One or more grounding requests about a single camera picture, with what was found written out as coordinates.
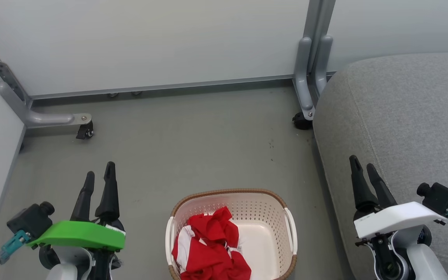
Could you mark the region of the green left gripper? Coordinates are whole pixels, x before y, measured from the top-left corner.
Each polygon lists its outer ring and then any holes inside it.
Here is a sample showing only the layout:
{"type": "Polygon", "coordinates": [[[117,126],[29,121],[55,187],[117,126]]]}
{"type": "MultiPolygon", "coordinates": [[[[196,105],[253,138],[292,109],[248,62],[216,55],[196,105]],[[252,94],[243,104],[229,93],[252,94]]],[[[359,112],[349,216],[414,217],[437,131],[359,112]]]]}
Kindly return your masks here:
{"type": "Polygon", "coordinates": [[[95,174],[89,171],[71,221],[57,222],[30,239],[28,246],[39,248],[39,260],[48,269],[47,280],[112,280],[112,270],[121,266],[117,253],[125,246],[126,231],[118,220],[119,190],[114,162],[107,163],[103,179],[105,186],[95,211],[99,220],[89,220],[95,186],[95,174]]]}

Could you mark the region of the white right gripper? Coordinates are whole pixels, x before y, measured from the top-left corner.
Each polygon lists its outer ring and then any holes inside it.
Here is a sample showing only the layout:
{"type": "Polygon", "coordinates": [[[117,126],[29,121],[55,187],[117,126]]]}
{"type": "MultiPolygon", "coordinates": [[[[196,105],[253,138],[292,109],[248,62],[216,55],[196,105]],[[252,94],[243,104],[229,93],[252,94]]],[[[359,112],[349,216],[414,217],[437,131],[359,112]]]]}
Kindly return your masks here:
{"type": "Polygon", "coordinates": [[[357,213],[373,213],[354,221],[361,239],[359,246],[370,248],[374,273],[378,280],[448,280],[448,274],[436,254],[418,236],[426,223],[448,219],[417,203],[398,205],[383,178],[372,163],[366,165],[370,191],[359,159],[350,156],[354,203],[357,213]]]}

